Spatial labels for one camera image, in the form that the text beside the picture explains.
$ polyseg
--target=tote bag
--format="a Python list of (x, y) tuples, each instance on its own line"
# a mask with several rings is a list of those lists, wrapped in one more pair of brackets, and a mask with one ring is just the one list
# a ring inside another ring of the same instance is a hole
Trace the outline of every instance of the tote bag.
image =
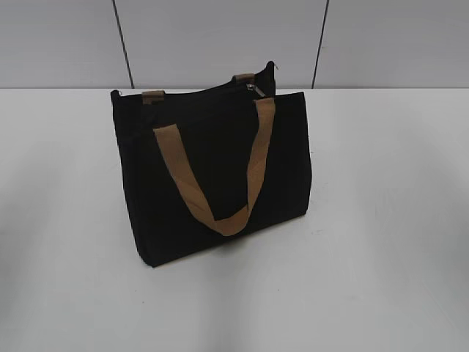
[(111, 93), (125, 200), (147, 265), (306, 213), (305, 98), (276, 95), (273, 68), (200, 92)]

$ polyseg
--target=strap tab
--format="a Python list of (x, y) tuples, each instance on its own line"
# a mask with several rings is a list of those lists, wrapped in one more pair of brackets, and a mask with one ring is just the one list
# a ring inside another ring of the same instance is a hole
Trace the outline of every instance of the strap tab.
[(254, 79), (256, 78), (256, 75), (254, 75), (253, 73), (243, 73), (241, 75), (234, 75), (233, 78), (236, 83), (245, 82), (254, 84)]
[(145, 105), (151, 105), (155, 101), (163, 101), (165, 92), (164, 90), (149, 90), (142, 92), (141, 100)]

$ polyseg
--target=table surface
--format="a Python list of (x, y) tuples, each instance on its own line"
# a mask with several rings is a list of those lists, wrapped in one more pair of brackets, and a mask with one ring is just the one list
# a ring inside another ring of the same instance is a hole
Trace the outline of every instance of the table surface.
[(152, 269), (109, 90), (0, 90), (0, 350), (469, 351), (469, 90), (305, 94), (307, 215)]

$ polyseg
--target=tan handle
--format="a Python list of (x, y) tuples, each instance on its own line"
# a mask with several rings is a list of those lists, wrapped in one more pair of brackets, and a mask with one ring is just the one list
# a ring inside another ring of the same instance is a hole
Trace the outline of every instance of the tan handle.
[(192, 172), (179, 129), (176, 125), (154, 128), (156, 140), (171, 177), (193, 217), (223, 236), (231, 236), (247, 225), (254, 204), (264, 183), (265, 166), (272, 135), (276, 105), (273, 98), (255, 100), (259, 130), (254, 138), (246, 177), (248, 204), (233, 216), (215, 220), (204, 192)]

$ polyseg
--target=zipper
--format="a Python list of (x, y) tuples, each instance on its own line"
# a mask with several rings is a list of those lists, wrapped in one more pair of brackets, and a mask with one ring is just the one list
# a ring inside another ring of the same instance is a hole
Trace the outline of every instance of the zipper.
[(251, 90), (253, 92), (256, 92), (257, 94), (259, 94), (261, 97), (265, 97), (265, 93), (259, 89), (258, 86), (256, 86), (255, 84), (252, 84), (252, 83), (248, 83), (246, 84), (246, 86), (248, 87), (248, 90)]

